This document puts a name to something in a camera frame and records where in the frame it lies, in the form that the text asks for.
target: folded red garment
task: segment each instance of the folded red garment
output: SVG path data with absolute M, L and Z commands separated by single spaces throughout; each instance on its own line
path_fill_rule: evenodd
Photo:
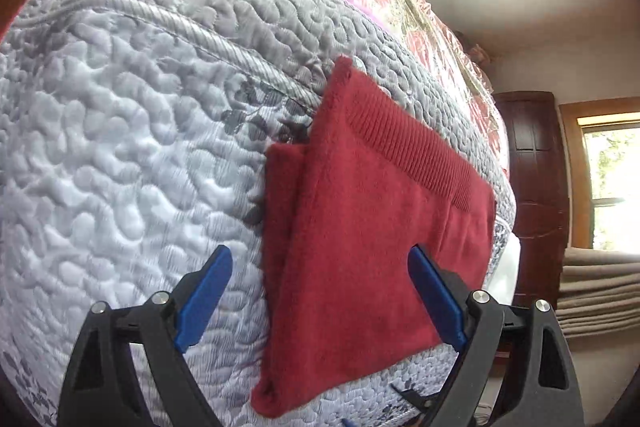
M 308 145 L 267 151 L 262 245 L 271 317 L 254 409 L 283 415 L 440 342 L 409 249 L 479 288 L 491 187 L 364 73 L 335 65 Z

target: metal screw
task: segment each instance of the metal screw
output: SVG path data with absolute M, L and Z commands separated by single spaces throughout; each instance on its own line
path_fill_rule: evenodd
M 474 291 L 474 301 L 479 302 L 481 304 L 485 304 L 487 302 L 489 302 L 489 294 L 483 290 L 476 290 Z
M 536 301 L 536 308 L 538 308 L 541 312 L 548 312 L 551 309 L 551 304 L 543 299 L 540 299 Z
M 169 294 L 167 292 L 156 292 L 151 295 L 151 302 L 153 304 L 167 304 L 169 302 Z
M 91 312 L 97 314 L 104 313 L 107 309 L 107 303 L 105 301 L 97 301 L 91 305 Z

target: curtain fold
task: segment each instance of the curtain fold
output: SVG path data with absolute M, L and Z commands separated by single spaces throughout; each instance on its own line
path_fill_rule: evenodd
M 566 337 L 640 325 L 640 254 L 567 248 L 556 310 Z

